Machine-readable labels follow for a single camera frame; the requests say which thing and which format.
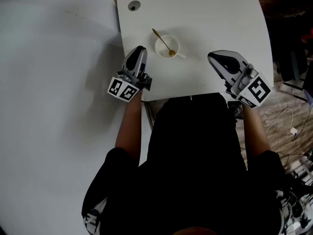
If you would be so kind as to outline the blue chair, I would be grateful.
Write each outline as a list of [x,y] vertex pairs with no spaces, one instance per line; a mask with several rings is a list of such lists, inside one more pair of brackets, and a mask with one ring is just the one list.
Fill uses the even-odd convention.
[[304,89],[303,94],[310,107],[313,107],[313,89]]

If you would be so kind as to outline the person's left forearm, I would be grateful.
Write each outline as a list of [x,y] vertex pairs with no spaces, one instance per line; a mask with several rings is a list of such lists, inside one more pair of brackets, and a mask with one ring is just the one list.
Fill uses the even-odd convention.
[[127,103],[115,142],[115,147],[123,149],[137,165],[141,155],[141,97],[142,90]]

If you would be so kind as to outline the white cup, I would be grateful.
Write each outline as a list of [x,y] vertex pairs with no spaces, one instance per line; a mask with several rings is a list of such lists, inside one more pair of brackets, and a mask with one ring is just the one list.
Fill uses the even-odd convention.
[[180,53],[180,45],[179,41],[171,35],[163,35],[162,39],[164,42],[168,45],[168,47],[171,50],[174,50],[176,52],[175,56],[171,57],[169,55],[168,48],[164,45],[164,43],[158,38],[155,42],[155,51],[157,55],[159,55],[162,58],[170,59],[174,57],[180,57],[182,59],[186,59],[186,56]]

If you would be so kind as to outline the small gold spoon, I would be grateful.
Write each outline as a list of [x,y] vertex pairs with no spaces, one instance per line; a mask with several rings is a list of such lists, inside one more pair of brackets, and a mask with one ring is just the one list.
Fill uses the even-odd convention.
[[152,31],[155,33],[155,35],[164,43],[164,45],[168,48],[169,50],[169,55],[171,57],[175,56],[176,52],[174,50],[171,50],[168,45],[164,42],[164,40],[162,39],[162,37],[160,36],[160,34],[154,29],[152,28]]

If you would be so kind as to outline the person's right forearm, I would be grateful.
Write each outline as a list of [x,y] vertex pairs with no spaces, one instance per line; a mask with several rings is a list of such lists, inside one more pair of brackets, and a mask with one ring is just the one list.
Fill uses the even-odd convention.
[[269,140],[257,109],[243,105],[243,121],[245,134],[245,149],[247,160],[271,150]]

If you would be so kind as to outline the person's black clothing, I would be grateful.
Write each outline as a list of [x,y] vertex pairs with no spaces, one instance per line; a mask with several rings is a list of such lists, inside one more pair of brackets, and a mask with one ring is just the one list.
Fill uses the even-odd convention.
[[225,98],[192,99],[159,110],[145,162],[107,153],[83,201],[89,235],[279,235],[279,155],[243,158]]

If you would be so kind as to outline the black chair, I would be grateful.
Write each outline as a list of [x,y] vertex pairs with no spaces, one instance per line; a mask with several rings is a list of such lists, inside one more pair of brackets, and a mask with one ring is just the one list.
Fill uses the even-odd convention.
[[[310,32],[313,21],[299,18],[273,19],[268,22],[271,51],[284,85],[303,92],[313,89],[313,60],[308,63],[306,51],[313,52],[313,42],[304,43],[301,36]],[[307,102],[306,97],[294,96]]]

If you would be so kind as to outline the white table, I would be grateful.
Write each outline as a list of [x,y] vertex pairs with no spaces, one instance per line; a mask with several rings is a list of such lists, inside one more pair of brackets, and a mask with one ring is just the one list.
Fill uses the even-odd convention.
[[[224,93],[224,81],[209,64],[208,53],[231,50],[241,54],[273,84],[273,61],[268,29],[259,0],[117,0],[125,54],[136,46],[147,49],[146,73],[152,78],[145,101]],[[174,36],[186,59],[157,55],[160,36]]]

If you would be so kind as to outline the red plastic object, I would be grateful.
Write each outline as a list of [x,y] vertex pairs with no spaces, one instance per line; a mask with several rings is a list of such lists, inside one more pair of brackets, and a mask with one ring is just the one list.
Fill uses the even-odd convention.
[[301,36],[301,40],[304,43],[313,42],[313,27],[310,29],[309,33],[306,33],[305,35]]

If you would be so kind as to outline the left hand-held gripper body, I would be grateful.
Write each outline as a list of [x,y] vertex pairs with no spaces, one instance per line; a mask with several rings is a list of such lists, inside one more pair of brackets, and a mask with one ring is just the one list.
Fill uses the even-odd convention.
[[111,79],[107,93],[113,97],[130,102],[142,89],[147,89],[147,50],[137,46],[129,52],[122,63],[122,68]]

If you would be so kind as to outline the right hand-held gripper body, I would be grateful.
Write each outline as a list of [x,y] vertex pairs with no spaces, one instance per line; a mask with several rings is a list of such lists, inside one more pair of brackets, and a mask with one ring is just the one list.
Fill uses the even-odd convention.
[[226,93],[253,109],[261,106],[272,92],[272,87],[261,72],[239,53],[218,50],[208,53],[208,61],[225,81]]

